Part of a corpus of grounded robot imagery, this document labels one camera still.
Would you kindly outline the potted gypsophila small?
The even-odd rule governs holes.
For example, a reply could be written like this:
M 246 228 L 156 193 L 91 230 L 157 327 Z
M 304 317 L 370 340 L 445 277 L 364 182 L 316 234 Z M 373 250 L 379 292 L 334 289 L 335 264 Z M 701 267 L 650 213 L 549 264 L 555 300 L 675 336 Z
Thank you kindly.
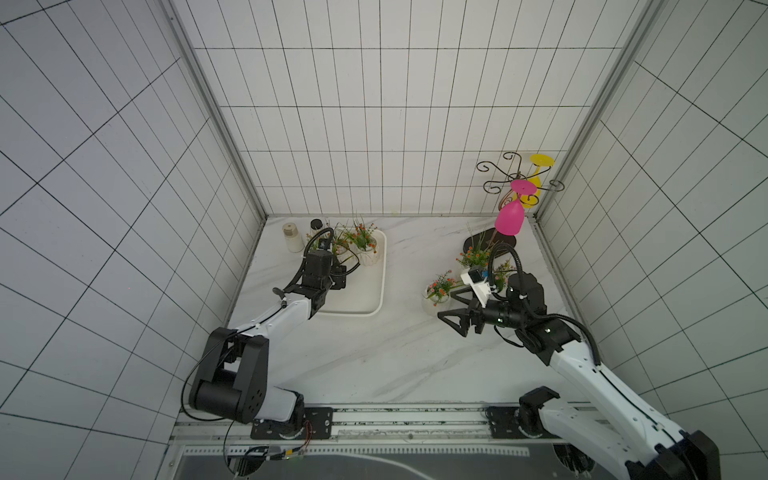
M 450 294 L 459 285 L 452 270 L 438 275 L 423 292 L 422 307 L 425 313 L 436 316 L 438 312 L 447 310 L 452 302 Z

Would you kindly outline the potted gypsophila red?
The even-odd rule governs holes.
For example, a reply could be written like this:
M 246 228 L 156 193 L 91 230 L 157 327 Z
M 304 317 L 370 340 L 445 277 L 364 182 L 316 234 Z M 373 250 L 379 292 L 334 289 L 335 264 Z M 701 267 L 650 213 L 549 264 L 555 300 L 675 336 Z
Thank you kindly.
M 348 227 L 344 223 L 336 223 L 335 225 L 328 223 L 327 226 L 334 230 L 330 251 L 340 263 L 344 263 L 352 257 L 347 236 Z

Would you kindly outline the potted gypsophila red-orange front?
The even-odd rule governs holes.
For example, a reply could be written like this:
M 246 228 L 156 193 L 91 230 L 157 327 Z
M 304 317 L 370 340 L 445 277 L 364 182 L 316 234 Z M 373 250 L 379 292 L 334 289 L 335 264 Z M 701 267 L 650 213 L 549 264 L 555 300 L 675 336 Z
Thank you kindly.
M 376 232 L 377 227 L 364 220 L 354 220 L 346 232 L 349 246 L 363 266 L 373 266 L 379 261 Z

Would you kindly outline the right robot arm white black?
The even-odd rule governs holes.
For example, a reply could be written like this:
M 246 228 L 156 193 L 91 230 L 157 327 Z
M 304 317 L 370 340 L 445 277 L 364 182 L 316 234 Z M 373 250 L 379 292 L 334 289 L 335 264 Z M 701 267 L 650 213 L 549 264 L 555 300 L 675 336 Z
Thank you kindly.
M 586 327 L 562 314 L 549 314 L 543 288 L 519 271 L 499 293 L 490 275 L 470 269 L 452 293 L 461 308 L 438 318 L 461 336 L 485 326 L 510 328 L 520 344 L 575 386 L 604 418 L 581 413 L 549 387 L 521 396 L 511 420 L 531 439 L 558 437 L 617 479 L 718 479 L 719 449 L 701 431 L 687 431 L 643 400 L 601 360 Z

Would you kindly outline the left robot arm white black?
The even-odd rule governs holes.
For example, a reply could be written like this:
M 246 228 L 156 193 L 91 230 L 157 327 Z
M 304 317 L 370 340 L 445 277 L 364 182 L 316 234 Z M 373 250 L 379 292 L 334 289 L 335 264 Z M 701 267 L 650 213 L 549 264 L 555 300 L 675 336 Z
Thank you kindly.
M 327 293 L 344 287 L 346 271 L 334 267 L 327 250 L 306 253 L 297 274 L 283 289 L 279 304 L 236 328 L 210 334 L 187 393 L 194 410 L 242 424 L 270 423 L 286 436 L 305 425 L 304 399 L 268 380 L 270 348 L 310 320 Z

